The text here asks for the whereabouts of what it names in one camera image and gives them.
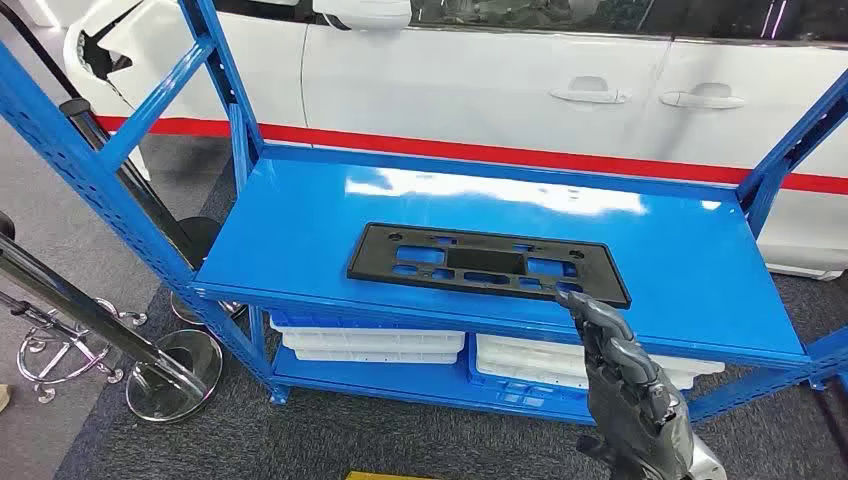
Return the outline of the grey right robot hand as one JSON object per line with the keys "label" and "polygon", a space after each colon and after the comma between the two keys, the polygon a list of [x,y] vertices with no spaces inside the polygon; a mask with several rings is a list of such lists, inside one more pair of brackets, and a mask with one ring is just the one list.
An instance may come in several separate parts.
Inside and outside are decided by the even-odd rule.
{"label": "grey right robot hand", "polygon": [[688,406],[625,318],[588,294],[559,291],[584,347],[588,408],[602,437],[577,449],[609,468],[611,479],[686,479],[694,434]]}

